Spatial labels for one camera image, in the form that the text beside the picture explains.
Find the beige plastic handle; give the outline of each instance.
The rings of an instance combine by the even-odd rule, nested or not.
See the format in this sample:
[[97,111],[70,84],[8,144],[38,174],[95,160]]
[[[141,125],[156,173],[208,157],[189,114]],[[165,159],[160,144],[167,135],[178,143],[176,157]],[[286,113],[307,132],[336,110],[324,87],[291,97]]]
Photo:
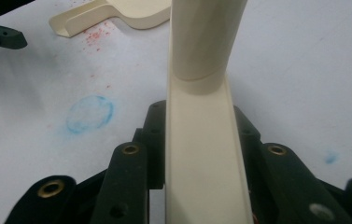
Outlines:
[[169,20],[170,5],[171,0],[94,0],[52,17],[49,25],[65,37],[111,17],[121,18],[134,29],[148,29]]
[[252,224],[225,74],[246,0],[174,0],[166,103],[166,223]]

